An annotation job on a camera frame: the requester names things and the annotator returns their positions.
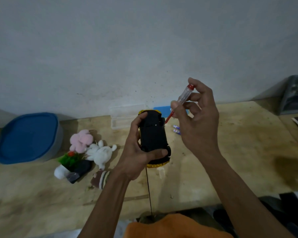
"orange cloth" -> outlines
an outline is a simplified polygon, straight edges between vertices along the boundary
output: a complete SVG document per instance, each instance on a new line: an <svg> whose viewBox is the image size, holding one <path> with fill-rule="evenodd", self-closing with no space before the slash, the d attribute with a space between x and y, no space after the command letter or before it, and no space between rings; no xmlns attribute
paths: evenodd
<svg viewBox="0 0 298 238"><path fill-rule="evenodd" d="M171 214L154 224L132 222L128 224L124 238L232 238L231 234L218 231L215 228L200 225L193 219L181 215Z"/></svg>

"white plush toy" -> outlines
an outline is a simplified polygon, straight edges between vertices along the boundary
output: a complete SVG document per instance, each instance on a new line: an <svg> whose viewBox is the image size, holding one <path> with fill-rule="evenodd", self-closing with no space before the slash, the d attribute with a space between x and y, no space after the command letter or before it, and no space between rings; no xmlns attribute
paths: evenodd
<svg viewBox="0 0 298 238"><path fill-rule="evenodd" d="M86 159L94 161L99 166L99 169L104 170L105 164L110 160L112 152L117 149L117 145L114 144L111 147L104 146L104 142L100 140L97 144L91 144L86 148L86 154L89 155Z"/></svg>

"left hand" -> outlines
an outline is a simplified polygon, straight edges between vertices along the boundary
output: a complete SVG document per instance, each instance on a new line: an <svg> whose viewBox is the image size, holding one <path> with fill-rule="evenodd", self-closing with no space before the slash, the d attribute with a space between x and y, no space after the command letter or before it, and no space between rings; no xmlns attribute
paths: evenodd
<svg viewBox="0 0 298 238"><path fill-rule="evenodd" d="M166 149L156 149L144 152L140 149L138 140L140 133L138 125L147 117L147 112L139 114L131 123L129 135L126 139L123 153L113 171L122 172L129 180L135 180L151 160L161 159L168 154Z"/></svg>

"black toy car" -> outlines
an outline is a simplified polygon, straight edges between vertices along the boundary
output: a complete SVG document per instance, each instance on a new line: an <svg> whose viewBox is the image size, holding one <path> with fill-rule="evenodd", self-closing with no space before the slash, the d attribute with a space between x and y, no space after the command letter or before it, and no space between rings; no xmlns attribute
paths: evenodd
<svg viewBox="0 0 298 238"><path fill-rule="evenodd" d="M168 146L167 136L164 128L165 118L161 117L161 113L157 110L141 110L139 114L147 112L147 117L139 124L141 150L150 152L155 149L163 148L168 154L158 160L151 160L147 164L147 168L155 168L163 166L169 162L171 156L171 148Z"/></svg>

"blue container lid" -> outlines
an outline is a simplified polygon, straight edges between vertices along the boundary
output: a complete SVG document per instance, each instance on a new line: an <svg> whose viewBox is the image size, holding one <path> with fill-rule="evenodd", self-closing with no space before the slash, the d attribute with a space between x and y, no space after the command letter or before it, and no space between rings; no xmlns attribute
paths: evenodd
<svg viewBox="0 0 298 238"><path fill-rule="evenodd" d="M40 158L54 144L57 128L58 119L52 113L13 119L0 134L0 163L16 164Z"/></svg>

